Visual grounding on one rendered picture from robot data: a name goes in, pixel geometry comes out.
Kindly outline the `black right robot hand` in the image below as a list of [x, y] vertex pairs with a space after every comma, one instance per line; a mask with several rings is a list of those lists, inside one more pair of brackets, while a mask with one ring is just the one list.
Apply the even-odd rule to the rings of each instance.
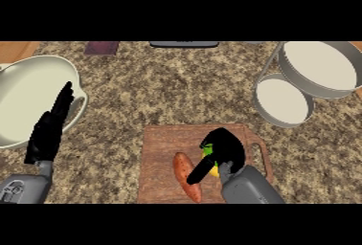
[[232, 132], [220, 127], [213, 130], [203, 143], [201, 148], [211, 147], [213, 152], [203, 158], [195, 169], [186, 177], [189, 185], [198, 184], [207, 176], [213, 167], [229, 167], [228, 174], [235, 174], [245, 165], [247, 154], [242, 142]]

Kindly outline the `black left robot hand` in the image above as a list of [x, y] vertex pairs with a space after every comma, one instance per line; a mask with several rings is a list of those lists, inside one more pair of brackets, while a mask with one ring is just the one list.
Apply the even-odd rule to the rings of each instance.
[[62, 136], [62, 126], [74, 101], [73, 82], [68, 81], [55, 100], [52, 110], [37, 121], [28, 141], [24, 163], [34, 165], [40, 161], [53, 161]]

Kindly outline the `yellow green lemon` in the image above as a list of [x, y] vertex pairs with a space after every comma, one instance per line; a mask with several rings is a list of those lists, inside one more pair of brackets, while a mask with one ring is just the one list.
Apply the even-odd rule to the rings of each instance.
[[[213, 153], [213, 144], [207, 144], [203, 147], [201, 159], [204, 159]], [[219, 178], [217, 161], [214, 161], [214, 166], [210, 170], [210, 175]]]

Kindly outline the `brown wooden cutting board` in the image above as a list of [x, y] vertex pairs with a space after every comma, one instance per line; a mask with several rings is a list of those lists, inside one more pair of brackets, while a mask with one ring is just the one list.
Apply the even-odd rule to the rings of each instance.
[[273, 183], [268, 147], [262, 138], [247, 128], [245, 124], [148, 125], [142, 150], [139, 203], [194, 204], [176, 178], [173, 159], [176, 153], [183, 152], [192, 163], [200, 163], [200, 143], [207, 134], [219, 127], [225, 127], [241, 140], [245, 147], [248, 165], [254, 164], [251, 145], [257, 144], [260, 146], [266, 179], [269, 183]]

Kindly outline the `grey tiered basket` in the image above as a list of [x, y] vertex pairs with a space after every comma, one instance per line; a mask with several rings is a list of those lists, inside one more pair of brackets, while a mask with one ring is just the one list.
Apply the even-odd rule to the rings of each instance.
[[362, 88], [362, 52], [347, 41], [284, 41], [253, 86], [263, 119], [291, 128], [313, 114], [313, 100], [336, 100]]

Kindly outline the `white bowl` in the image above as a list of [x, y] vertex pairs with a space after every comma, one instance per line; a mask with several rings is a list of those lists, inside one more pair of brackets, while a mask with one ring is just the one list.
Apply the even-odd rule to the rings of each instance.
[[73, 82], [74, 101], [64, 132], [77, 124], [89, 101], [75, 65], [62, 56], [31, 56], [0, 64], [0, 149], [27, 146], [34, 124], [50, 111], [68, 81]]

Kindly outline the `orange sweet potato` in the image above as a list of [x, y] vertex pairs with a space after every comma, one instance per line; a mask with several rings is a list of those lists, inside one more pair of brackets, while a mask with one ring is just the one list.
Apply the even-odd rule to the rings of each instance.
[[176, 178], [180, 183], [180, 187], [185, 194], [188, 195], [188, 197], [195, 203], [200, 203], [203, 201], [201, 185], [200, 184], [189, 185], [186, 183], [186, 178], [189, 173], [192, 172], [194, 165], [183, 152], [177, 152], [174, 155], [173, 168], [174, 168]]

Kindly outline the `dark purple flat object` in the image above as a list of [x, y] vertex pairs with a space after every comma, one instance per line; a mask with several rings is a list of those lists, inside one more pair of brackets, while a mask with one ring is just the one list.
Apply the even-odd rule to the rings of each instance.
[[89, 56], [112, 56], [118, 47], [117, 41], [89, 41], [84, 53]]

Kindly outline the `dark grey flat appliance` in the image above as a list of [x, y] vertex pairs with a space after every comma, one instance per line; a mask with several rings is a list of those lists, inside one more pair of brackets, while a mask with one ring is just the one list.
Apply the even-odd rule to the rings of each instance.
[[151, 41], [149, 46], [154, 48], [214, 48], [217, 41]]

